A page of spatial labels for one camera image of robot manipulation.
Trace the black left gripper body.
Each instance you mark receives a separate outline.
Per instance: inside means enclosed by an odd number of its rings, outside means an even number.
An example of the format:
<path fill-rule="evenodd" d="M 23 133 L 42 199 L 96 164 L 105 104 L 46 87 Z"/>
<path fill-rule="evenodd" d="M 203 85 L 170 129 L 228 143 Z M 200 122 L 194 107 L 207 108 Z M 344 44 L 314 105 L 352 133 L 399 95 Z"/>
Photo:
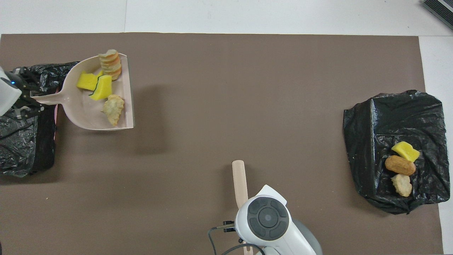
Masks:
<path fill-rule="evenodd" d="M 35 81 L 33 74 L 26 67 L 16 68 L 14 71 L 12 71 L 10 73 L 10 80 L 11 80 L 11 83 L 13 84 L 13 86 L 18 88 L 20 91 L 21 91 L 22 80 L 34 80 Z M 21 91 L 21 95 L 16 100 L 16 102 L 17 101 L 32 102 L 32 101 L 35 101 L 35 99 L 32 98 L 31 93 L 23 93 Z"/>

